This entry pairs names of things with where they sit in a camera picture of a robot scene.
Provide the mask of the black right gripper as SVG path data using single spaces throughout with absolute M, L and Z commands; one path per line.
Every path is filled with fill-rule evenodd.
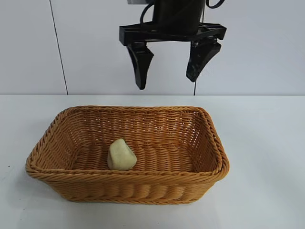
M 186 77 L 195 82 L 208 62 L 220 51 L 215 37 L 223 40 L 226 27 L 217 23 L 203 23 L 205 7 L 216 9 L 224 3 L 211 5 L 208 0 L 150 0 L 140 15 L 140 23 L 119 28 L 119 41 L 127 45 L 135 83 L 140 90 L 146 86 L 147 73 L 154 57 L 146 42 L 191 42 Z

